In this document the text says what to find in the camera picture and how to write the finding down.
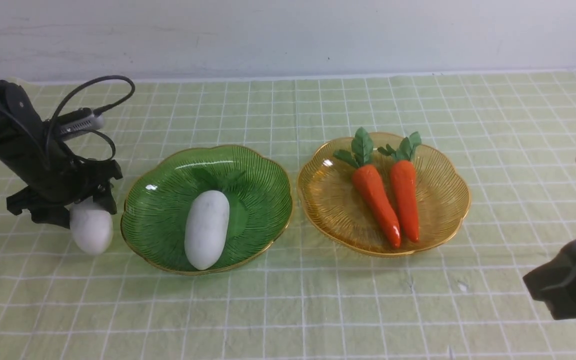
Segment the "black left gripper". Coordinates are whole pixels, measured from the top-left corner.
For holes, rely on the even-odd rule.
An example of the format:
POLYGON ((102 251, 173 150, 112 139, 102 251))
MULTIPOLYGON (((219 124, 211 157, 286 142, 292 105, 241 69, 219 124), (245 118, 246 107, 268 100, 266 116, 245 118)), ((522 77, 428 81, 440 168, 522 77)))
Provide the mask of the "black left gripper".
POLYGON ((6 199, 6 208, 13 215, 28 210, 35 224, 69 229, 71 212, 67 207, 89 198, 110 215, 117 213, 111 179, 121 180, 123 175, 115 160, 66 161, 57 170, 46 170, 31 159, 9 161, 7 166, 26 184, 6 199))

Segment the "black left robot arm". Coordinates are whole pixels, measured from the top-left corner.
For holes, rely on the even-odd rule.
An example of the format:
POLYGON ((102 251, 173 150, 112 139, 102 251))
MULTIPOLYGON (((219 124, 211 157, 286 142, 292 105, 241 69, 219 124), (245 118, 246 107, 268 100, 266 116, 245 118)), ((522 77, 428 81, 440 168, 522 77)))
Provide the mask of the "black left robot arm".
POLYGON ((91 199, 94 205, 110 215, 117 213, 111 180, 122 178, 121 166, 110 157, 95 160, 76 155, 66 141, 85 133, 94 133, 110 145, 115 144, 100 133, 102 114, 128 100, 136 86, 132 80, 117 75, 116 80, 127 82, 128 94, 112 104, 91 109, 83 107, 62 113, 62 109, 78 92, 112 76, 89 80, 71 91, 48 120, 42 120, 21 85, 0 80, 0 161, 15 173, 25 187, 6 198, 6 208, 13 215, 24 211, 36 224, 51 224, 70 228, 70 205, 91 199))

